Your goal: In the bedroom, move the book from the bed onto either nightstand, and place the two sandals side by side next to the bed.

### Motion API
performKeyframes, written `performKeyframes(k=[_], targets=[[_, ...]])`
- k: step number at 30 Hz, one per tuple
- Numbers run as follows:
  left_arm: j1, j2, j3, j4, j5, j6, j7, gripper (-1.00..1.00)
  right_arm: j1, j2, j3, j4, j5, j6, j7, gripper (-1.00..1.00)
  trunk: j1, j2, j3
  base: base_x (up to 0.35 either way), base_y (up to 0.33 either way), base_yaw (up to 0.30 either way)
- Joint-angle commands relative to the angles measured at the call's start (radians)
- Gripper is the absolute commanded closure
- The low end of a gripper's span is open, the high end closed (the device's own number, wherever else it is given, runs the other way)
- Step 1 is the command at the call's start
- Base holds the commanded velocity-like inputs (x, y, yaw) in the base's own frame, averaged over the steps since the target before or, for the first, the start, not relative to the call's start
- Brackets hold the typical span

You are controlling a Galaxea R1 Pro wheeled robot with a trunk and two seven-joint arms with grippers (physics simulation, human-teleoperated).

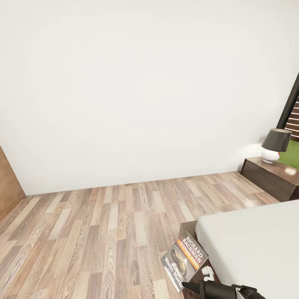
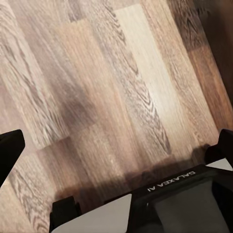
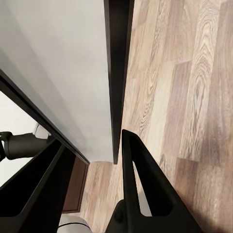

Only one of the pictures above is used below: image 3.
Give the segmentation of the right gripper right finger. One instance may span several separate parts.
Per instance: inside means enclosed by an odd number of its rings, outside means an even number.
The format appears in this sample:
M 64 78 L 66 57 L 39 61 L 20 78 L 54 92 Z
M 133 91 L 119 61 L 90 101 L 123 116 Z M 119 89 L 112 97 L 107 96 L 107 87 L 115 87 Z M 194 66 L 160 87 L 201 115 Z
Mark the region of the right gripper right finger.
M 125 233 L 204 233 L 140 137 L 121 134 Z M 141 214 L 133 162 L 152 216 Z

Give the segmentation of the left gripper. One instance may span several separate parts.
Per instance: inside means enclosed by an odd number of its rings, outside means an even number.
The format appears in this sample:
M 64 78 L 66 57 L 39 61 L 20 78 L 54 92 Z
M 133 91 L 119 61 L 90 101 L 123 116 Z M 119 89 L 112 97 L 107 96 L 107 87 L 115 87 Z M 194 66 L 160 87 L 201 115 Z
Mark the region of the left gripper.
M 33 133 L 25 133 L 22 137 L 22 151 L 26 158 L 35 157 L 55 137 L 51 134 L 48 139 L 37 138 Z

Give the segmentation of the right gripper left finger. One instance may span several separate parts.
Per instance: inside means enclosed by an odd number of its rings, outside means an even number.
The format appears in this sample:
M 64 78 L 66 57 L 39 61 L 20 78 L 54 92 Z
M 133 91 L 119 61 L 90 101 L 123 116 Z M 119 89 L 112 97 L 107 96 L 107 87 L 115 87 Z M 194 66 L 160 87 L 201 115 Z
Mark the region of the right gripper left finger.
M 0 187 L 0 233 L 57 233 L 76 155 L 58 139 Z

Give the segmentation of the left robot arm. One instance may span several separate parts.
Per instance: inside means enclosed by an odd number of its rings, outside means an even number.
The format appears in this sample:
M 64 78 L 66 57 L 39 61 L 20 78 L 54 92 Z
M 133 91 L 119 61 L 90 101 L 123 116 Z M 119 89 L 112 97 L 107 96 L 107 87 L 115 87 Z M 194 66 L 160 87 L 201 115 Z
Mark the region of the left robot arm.
M 54 139 L 39 123 L 36 123 L 33 133 L 13 135 L 11 132 L 0 132 L 0 162 L 5 158 L 34 158 Z

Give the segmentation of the hardback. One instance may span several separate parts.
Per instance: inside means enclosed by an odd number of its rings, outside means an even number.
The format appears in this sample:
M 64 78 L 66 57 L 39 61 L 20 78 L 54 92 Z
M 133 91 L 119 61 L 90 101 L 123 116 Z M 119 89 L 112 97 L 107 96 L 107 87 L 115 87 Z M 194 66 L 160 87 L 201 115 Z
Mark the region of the hardback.
M 0 0 L 0 91 L 87 165 L 118 164 L 134 0 Z

